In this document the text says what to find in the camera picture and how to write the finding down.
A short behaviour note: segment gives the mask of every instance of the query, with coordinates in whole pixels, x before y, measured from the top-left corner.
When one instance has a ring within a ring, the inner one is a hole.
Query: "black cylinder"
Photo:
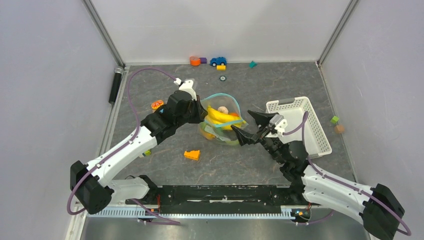
[[[112,89],[110,90],[109,103],[114,104],[117,100],[118,91],[121,85],[121,78],[124,69],[120,66],[115,68],[115,76],[113,77]]]

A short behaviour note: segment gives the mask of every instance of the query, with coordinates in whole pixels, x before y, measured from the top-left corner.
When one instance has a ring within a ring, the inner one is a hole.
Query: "metal corner post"
[[[323,64],[323,62],[325,61],[325,59],[329,55],[330,50],[332,49],[334,43],[336,42],[336,40],[339,37],[340,33],[342,32],[343,28],[345,27],[346,22],[348,21],[352,12],[355,10],[355,7],[357,6],[359,1],[360,0],[350,0],[349,4],[347,5],[346,9],[344,10],[344,13],[341,16],[340,20],[338,21],[337,26],[334,29],[334,32],[332,33],[330,39],[327,42],[327,45],[325,45],[325,48],[322,51],[321,56],[319,56],[318,61],[316,61],[319,68],[321,67],[321,65]]]
[[[96,11],[96,8],[94,7],[94,4],[91,0],[81,0],[84,4],[85,8],[87,9],[88,13],[90,14],[91,18],[93,19],[93,22],[95,26],[97,27],[98,31],[100,32],[104,42],[106,43],[107,47],[109,48],[110,52],[113,55],[113,58],[115,59],[116,63],[120,67],[124,67],[125,63],[122,59],[121,55],[118,52],[118,49],[116,48],[114,42],[112,41],[111,36],[109,35],[108,31],[106,30],[105,25],[102,22],[102,19],[100,18],[99,14]]]

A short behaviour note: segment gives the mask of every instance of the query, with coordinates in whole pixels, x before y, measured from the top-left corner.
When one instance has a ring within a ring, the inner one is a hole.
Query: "white basket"
[[[311,158],[317,158],[332,153],[332,148],[321,127],[320,121],[315,114],[311,101],[305,96],[288,98],[284,100],[269,101],[266,103],[267,113],[279,113],[287,119],[285,132],[294,130],[302,122],[305,111],[309,112],[305,124],[305,146]],[[301,141],[302,131],[299,130],[293,134],[283,137],[283,143],[291,141]]]

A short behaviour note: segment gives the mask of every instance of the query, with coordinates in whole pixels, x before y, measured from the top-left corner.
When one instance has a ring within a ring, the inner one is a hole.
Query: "blue toy car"
[[[210,60],[210,65],[216,67],[217,65],[227,65],[227,59],[223,56],[214,57]]]

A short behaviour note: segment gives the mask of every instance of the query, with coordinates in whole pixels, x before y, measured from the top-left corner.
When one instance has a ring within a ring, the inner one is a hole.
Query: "green block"
[[[252,61],[250,64],[249,64],[249,67],[252,69],[253,67],[256,67],[258,64],[256,63],[256,62],[254,62],[254,61]]]
[[[333,116],[330,122],[332,124],[336,124],[338,121],[339,121],[339,117],[338,116]]]

